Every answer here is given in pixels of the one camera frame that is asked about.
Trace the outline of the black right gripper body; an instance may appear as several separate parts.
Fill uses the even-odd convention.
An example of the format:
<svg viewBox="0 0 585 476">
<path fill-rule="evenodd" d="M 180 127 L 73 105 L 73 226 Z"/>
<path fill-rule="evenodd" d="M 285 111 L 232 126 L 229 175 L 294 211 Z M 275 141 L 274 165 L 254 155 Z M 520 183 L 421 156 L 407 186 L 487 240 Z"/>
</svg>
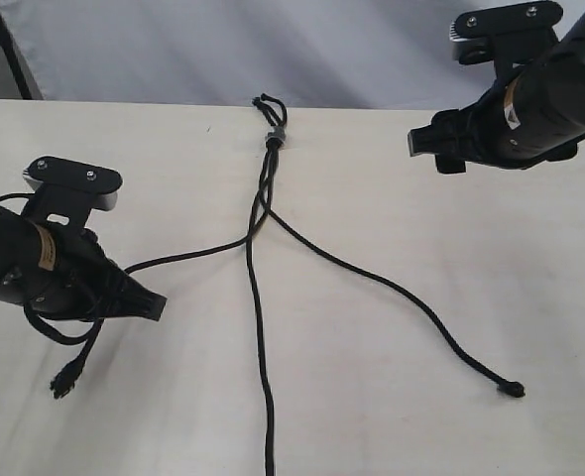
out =
<svg viewBox="0 0 585 476">
<path fill-rule="evenodd" d="M 434 156 L 441 174 L 460 174 L 468 163 L 527 170 L 574 158 L 585 140 L 585 63 L 534 63 L 498 79 L 477 102 L 437 112 L 430 124 L 466 130 L 466 158 Z"/>
</svg>

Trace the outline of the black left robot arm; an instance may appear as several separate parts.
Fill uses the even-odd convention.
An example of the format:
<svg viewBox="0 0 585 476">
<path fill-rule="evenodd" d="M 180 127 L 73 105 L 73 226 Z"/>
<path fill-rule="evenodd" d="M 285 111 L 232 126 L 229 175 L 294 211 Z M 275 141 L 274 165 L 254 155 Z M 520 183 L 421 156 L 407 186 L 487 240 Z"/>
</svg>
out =
<svg viewBox="0 0 585 476">
<path fill-rule="evenodd" d="M 167 299 L 109 259 L 96 234 L 36 222 L 0 206 L 0 301 L 49 320 L 142 317 L 158 321 Z"/>
</svg>

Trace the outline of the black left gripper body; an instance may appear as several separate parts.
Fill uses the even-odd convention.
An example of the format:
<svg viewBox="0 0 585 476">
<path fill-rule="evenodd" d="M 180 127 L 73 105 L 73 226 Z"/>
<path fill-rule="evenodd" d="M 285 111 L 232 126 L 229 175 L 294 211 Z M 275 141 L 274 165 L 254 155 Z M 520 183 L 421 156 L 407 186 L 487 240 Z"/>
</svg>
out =
<svg viewBox="0 0 585 476">
<path fill-rule="evenodd" d="M 4 296 L 51 320 L 94 321 L 129 315 L 129 278 L 90 229 L 28 224 L 4 274 Z"/>
</svg>

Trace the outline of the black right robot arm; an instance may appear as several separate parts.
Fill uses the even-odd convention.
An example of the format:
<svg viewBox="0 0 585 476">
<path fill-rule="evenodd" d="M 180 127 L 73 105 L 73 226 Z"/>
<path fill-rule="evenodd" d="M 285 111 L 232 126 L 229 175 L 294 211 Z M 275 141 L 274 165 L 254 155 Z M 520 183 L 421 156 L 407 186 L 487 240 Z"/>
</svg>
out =
<svg viewBox="0 0 585 476">
<path fill-rule="evenodd" d="M 410 130 L 410 155 L 432 155 L 444 175 L 469 163 L 528 170 L 574 158 L 585 140 L 585 12 L 559 38 L 562 16 L 555 1 L 459 15 L 449 29 L 454 59 L 492 63 L 495 80 L 476 102 Z"/>
</svg>

